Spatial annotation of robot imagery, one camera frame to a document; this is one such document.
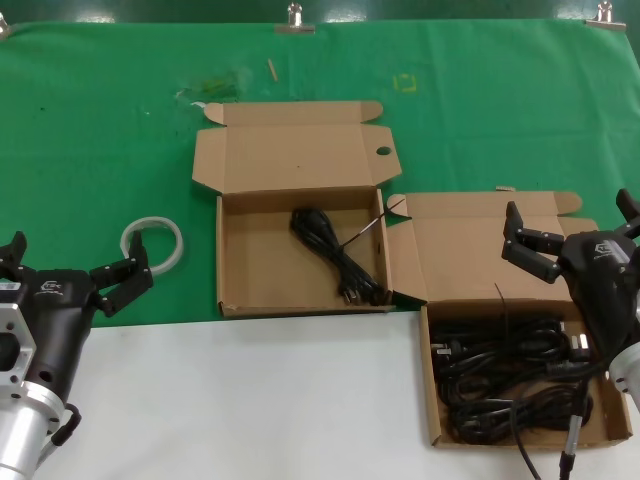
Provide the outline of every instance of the black cable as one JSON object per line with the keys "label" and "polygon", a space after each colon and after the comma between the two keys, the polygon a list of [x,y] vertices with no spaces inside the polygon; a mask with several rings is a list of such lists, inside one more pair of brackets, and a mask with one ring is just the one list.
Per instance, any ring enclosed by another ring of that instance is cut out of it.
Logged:
{"label": "black cable", "polygon": [[71,412],[69,420],[67,420],[67,423],[61,426],[56,433],[51,435],[51,443],[56,447],[61,447],[67,440],[69,440],[71,435],[73,435],[74,430],[78,428],[78,425],[80,425],[80,421],[82,420],[80,410],[78,410],[78,407],[75,405],[67,403],[65,409]]}
{"label": "black cable", "polygon": [[291,230],[321,257],[330,261],[340,273],[338,293],[349,303],[382,305],[386,290],[340,246],[329,217],[317,208],[299,208],[291,214]]}
{"label": "black cable", "polygon": [[505,338],[500,321],[451,321],[431,330],[434,373],[447,406],[495,398],[571,355],[560,318],[520,319]]}
{"label": "black cable", "polygon": [[[578,387],[554,385],[519,401],[482,399],[465,402],[449,409],[449,421],[458,438],[464,442],[493,445],[512,435],[511,412],[515,412],[518,428],[547,428],[565,431],[573,414]],[[593,399],[587,397],[583,424],[589,421]]]}
{"label": "black cable", "polygon": [[[520,450],[520,454],[522,455],[522,458],[527,464],[527,467],[529,467],[529,471],[531,472],[535,480],[540,480],[540,475],[538,474],[536,468],[534,467],[533,462],[529,458],[529,454],[527,453],[526,449],[524,448],[524,445],[522,444],[522,440],[520,439],[520,429],[519,429],[517,414],[516,414],[519,408],[518,404],[520,400],[525,395],[527,390],[529,390],[537,381],[553,381],[553,380],[580,381],[581,384],[585,385],[585,393],[583,397],[586,398],[586,385],[588,385],[589,380],[595,375],[602,373],[606,371],[607,368],[609,368],[609,365],[611,364],[613,359],[616,357],[616,355],[618,355],[620,349],[624,346],[624,342],[626,341],[627,337],[633,331],[635,327],[635,322],[637,321],[636,308],[637,308],[637,301],[635,298],[632,298],[631,309],[629,313],[629,327],[625,332],[625,334],[621,336],[617,344],[617,347],[612,349],[610,352],[608,352],[606,357],[604,357],[602,360],[596,363],[587,364],[580,368],[571,368],[570,366],[567,366],[567,368],[563,368],[562,365],[552,365],[551,368],[549,369],[548,374],[544,378],[531,381],[529,384],[527,384],[523,388],[523,390],[518,394],[518,396],[514,398],[513,404],[512,404],[512,413],[511,413],[511,430],[513,432],[513,437],[516,440],[516,444],[518,445],[518,450]],[[565,456],[561,457],[560,478],[563,480],[568,480],[571,469],[573,469],[573,459],[568,460],[565,458]]]}

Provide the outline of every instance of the cardboard box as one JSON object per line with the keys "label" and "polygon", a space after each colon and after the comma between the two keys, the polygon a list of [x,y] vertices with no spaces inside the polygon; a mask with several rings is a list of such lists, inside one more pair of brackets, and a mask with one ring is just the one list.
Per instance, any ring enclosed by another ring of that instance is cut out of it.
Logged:
{"label": "cardboard box", "polygon": [[[376,102],[209,104],[205,115],[224,128],[198,133],[193,179],[221,193],[217,200],[217,296],[227,317],[385,311],[350,306],[338,294],[337,271],[289,231],[297,207],[318,207],[346,241],[383,211],[377,188],[398,174],[391,132],[363,125],[382,113]],[[568,235],[597,229],[563,217],[581,207],[571,193],[491,192],[394,195],[405,202],[349,246],[349,255],[397,296],[421,310],[426,408],[431,442],[463,446],[447,429],[436,394],[429,324],[460,317],[561,313],[570,333],[584,332],[567,285],[533,277],[501,258],[507,202],[528,228]],[[592,418],[581,446],[612,445],[631,435],[624,397],[604,378],[592,382]],[[528,448],[560,450],[566,433],[523,431]]]}
{"label": "cardboard box", "polygon": [[[384,311],[347,305],[337,270],[289,230],[298,207],[323,209],[339,240],[383,209],[377,185],[401,173],[389,128],[363,125],[377,102],[209,104],[224,128],[198,132],[193,179],[222,195],[217,296],[225,316]],[[384,218],[347,253],[392,290]]]}
{"label": "cardboard box", "polygon": [[[394,205],[399,198],[394,195],[387,204]],[[521,312],[560,313],[568,333],[585,332],[564,279],[549,285],[503,260],[502,232],[511,200],[527,228],[569,235],[596,230],[597,225],[562,216],[582,205],[572,193],[408,194],[405,199],[394,212],[409,220],[387,229],[391,282],[396,292],[428,302],[421,310],[420,330],[430,440],[438,447],[467,446],[457,443],[449,432],[446,407],[436,393],[429,325],[460,318],[499,318],[505,307],[497,285],[512,318]],[[604,377],[595,379],[590,393],[594,408],[580,434],[580,445],[614,445],[629,438],[625,399],[613,383]],[[523,430],[522,439],[528,448],[561,450],[566,432]],[[502,446],[512,444],[508,439]]]}

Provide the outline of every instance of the green cloth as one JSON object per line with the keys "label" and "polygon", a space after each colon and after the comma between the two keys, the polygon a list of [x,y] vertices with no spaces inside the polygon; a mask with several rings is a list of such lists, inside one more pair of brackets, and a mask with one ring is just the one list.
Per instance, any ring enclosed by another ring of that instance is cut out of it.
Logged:
{"label": "green cloth", "polygon": [[[267,65],[271,59],[279,82]],[[579,21],[272,25],[28,25],[0,43],[0,243],[23,230],[25,264],[118,260],[123,229],[174,220],[185,256],[112,319],[218,319],[215,195],[195,185],[191,101],[374,99],[404,174],[385,194],[572,190],[603,228],[615,194],[640,196],[640,75],[623,33]],[[172,248],[145,234],[152,263]]]}

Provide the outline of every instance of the box lid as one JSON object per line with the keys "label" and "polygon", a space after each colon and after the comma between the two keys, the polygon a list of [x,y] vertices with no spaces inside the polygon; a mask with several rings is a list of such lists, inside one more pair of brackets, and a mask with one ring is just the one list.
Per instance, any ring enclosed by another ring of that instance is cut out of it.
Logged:
{"label": "box lid", "polygon": [[220,193],[374,186],[401,173],[378,102],[211,103],[193,179]]}
{"label": "box lid", "polygon": [[[393,195],[387,205],[403,196]],[[388,227],[396,293],[421,301],[541,299],[570,301],[564,279],[549,285],[502,259],[507,203],[527,228],[569,235],[597,230],[593,220],[562,218],[582,200],[569,192],[418,193],[394,213],[408,220]]]}

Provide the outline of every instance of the robotic arm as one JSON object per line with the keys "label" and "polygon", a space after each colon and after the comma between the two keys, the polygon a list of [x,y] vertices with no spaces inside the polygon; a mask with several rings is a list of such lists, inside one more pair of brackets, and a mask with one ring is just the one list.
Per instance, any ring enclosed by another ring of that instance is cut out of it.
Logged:
{"label": "robotic arm", "polygon": [[[620,190],[626,222],[614,231],[569,235],[524,228],[514,202],[507,206],[502,257],[548,282],[562,275],[600,354],[603,371],[640,410],[640,203]],[[556,255],[556,261],[541,255]]]}
{"label": "robotic arm", "polygon": [[[96,311],[111,317],[153,286],[139,232],[129,258],[89,273],[33,270],[21,265],[26,248],[22,232],[0,247],[2,480],[30,480],[80,422],[67,399]],[[65,410],[72,415],[60,426]]]}

